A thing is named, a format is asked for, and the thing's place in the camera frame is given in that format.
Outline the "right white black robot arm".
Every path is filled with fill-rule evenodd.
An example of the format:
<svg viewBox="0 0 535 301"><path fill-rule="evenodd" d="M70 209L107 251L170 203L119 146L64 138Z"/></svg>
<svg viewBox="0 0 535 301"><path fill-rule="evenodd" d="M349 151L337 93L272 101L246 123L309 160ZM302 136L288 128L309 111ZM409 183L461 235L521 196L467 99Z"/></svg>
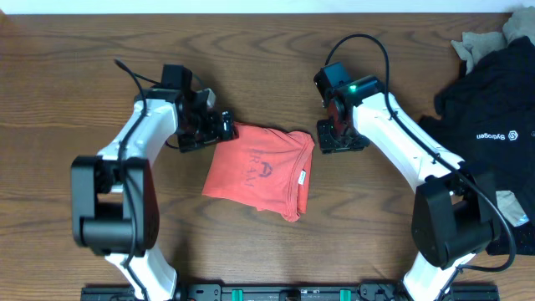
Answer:
<svg viewBox="0 0 535 301"><path fill-rule="evenodd" d="M497 300L497 286L454 282L501 233L492 173L467 164L425 133L376 77L322 69L313 78L329 117L317 123L323 153L375 145L415 193L418 249L399 284L364 283L360 300Z"/></svg>

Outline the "orange red t-shirt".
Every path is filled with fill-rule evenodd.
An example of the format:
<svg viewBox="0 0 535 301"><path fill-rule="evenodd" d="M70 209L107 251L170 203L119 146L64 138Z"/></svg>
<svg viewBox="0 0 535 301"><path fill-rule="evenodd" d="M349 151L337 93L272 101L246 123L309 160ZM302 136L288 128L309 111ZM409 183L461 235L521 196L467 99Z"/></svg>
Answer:
<svg viewBox="0 0 535 301"><path fill-rule="evenodd" d="M218 144L214 151L202 194L296 222L307 211L312 136L243 123L235 127L237 138Z"/></svg>

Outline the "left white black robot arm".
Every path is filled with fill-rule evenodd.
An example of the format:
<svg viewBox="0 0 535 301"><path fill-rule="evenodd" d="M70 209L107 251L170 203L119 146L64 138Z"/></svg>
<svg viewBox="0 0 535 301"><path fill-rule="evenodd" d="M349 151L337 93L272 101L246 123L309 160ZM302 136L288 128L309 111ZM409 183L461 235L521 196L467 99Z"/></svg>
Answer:
<svg viewBox="0 0 535 301"><path fill-rule="evenodd" d="M129 291L105 293L105 298L186 298L178 272L157 243L160 212L151 168L172 135L182 153L234 138L231 113L218 113L215 103L209 88L145 89L106 147L94 156L74 159L70 170L74 240L118 268L131 286Z"/></svg>

